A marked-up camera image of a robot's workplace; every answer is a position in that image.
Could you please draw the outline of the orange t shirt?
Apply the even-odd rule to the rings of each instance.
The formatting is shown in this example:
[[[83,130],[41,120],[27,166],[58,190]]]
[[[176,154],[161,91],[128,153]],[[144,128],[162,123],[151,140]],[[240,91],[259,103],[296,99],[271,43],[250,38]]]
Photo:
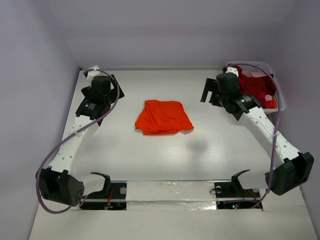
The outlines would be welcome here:
[[[149,136],[174,135],[194,129],[181,102],[155,99],[144,102],[144,108],[134,126]]]

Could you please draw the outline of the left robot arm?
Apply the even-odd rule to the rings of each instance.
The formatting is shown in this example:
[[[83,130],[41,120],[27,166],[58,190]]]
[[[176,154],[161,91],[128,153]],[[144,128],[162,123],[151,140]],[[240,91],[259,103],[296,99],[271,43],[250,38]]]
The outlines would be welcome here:
[[[109,175],[92,171],[78,180],[76,163],[103,120],[125,95],[113,74],[92,68],[85,76],[90,84],[81,89],[84,99],[75,112],[70,133],[50,152],[55,157],[48,154],[35,175],[38,201],[47,212],[51,210],[44,200],[72,208],[81,206],[89,195],[104,198],[111,192]]]

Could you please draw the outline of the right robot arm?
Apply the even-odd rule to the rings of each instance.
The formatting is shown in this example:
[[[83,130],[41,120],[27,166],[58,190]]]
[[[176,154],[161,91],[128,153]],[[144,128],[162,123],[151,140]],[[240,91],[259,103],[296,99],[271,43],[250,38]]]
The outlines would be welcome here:
[[[314,157],[290,144],[268,119],[259,101],[241,92],[236,74],[227,72],[215,79],[207,78],[200,101],[222,107],[233,115],[270,157],[267,167],[255,171],[247,166],[234,174],[228,191],[242,196],[249,189],[266,189],[282,196],[308,180]]]

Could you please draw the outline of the dark red t shirt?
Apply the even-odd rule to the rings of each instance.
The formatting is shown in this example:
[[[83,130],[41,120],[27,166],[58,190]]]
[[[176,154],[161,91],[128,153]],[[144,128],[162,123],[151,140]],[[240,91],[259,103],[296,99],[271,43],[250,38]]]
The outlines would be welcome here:
[[[238,70],[238,81],[241,93],[253,95],[261,107],[264,109],[275,109],[277,103],[273,100],[276,93],[276,85],[267,75],[261,77],[246,76],[239,66],[235,66]]]

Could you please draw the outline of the white plastic basket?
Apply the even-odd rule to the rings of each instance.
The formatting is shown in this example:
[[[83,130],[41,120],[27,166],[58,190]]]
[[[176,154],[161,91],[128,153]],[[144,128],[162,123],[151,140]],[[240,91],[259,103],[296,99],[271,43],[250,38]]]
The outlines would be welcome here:
[[[271,80],[273,80],[275,86],[276,86],[276,92],[273,96],[273,99],[277,103],[277,107],[275,109],[264,109],[264,112],[268,115],[271,113],[275,113],[278,110],[283,111],[286,108],[286,103],[282,97],[282,91],[279,84],[279,81],[277,79],[277,76],[275,74],[275,71],[271,68],[271,66],[267,62],[263,61],[230,61],[226,64],[226,67],[235,67],[239,66],[242,69],[242,72],[250,77],[250,72],[258,72],[267,75]]]

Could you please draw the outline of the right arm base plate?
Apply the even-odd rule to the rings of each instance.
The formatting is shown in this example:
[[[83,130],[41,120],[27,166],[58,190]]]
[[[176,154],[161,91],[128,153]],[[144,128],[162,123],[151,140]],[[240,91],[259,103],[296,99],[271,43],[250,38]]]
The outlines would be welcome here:
[[[239,176],[248,172],[242,170],[231,177],[231,180],[222,180],[214,183],[210,194],[216,197],[218,209],[263,209],[262,203],[257,204],[261,200],[259,190],[253,188],[244,189],[239,181]]]

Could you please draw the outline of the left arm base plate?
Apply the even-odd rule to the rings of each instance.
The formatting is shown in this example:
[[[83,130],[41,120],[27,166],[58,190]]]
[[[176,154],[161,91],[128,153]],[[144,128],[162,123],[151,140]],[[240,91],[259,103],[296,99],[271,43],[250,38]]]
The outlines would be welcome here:
[[[81,210],[124,211],[127,209],[127,181],[111,181],[107,174],[91,172],[104,178],[102,190],[84,196],[79,204]]]

